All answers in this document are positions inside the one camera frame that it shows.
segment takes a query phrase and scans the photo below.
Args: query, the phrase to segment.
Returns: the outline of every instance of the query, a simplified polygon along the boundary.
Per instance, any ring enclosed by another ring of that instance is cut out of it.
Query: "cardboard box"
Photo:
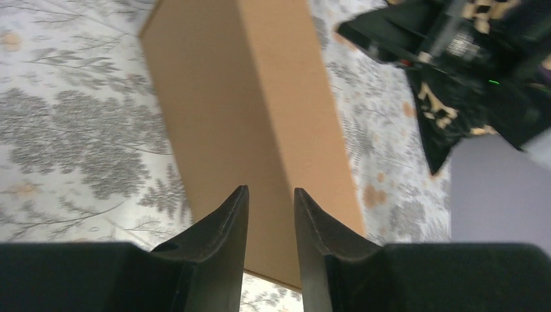
[[[365,235],[306,1],[163,0],[141,37],[196,220],[250,187],[248,271],[300,288],[295,187]]]

